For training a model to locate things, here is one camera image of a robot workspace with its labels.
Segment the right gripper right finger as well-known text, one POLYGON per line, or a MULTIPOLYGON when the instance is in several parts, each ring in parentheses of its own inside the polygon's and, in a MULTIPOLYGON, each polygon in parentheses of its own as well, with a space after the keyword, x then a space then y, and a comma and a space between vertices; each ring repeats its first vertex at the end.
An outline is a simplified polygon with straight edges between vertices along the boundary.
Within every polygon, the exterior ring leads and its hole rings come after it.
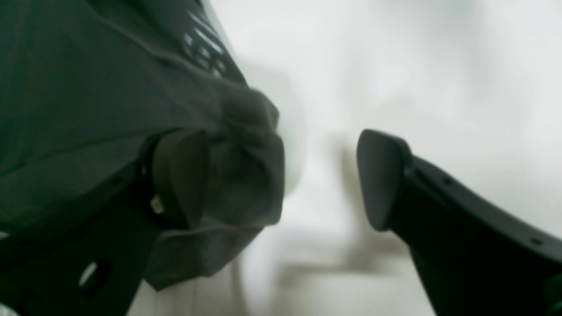
POLYGON ((357 167, 370 225, 410 250, 438 316, 559 316, 560 238, 484 200, 396 136, 364 130, 357 167))

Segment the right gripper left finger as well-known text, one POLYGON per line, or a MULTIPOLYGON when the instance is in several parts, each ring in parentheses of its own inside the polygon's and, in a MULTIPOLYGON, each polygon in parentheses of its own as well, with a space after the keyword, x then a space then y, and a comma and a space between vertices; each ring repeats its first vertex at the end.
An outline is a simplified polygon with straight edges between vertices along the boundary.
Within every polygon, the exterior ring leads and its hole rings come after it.
POLYGON ((17 316, 124 316, 161 234, 199 225, 208 169, 203 130, 148 142, 137 162, 1 241, 1 306, 17 316))

